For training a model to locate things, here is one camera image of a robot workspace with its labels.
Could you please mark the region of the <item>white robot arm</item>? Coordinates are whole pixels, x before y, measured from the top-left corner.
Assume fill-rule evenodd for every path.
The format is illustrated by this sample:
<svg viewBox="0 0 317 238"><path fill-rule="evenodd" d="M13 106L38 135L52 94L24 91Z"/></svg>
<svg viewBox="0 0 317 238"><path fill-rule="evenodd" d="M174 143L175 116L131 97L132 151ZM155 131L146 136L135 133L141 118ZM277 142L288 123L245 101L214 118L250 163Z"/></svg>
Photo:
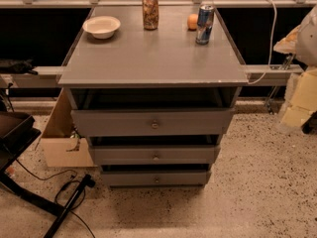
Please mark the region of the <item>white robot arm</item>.
<svg viewBox="0 0 317 238"><path fill-rule="evenodd" d="M297 27L273 46L273 50L281 54L293 54L308 66L317 65L317 5Z"/></svg>

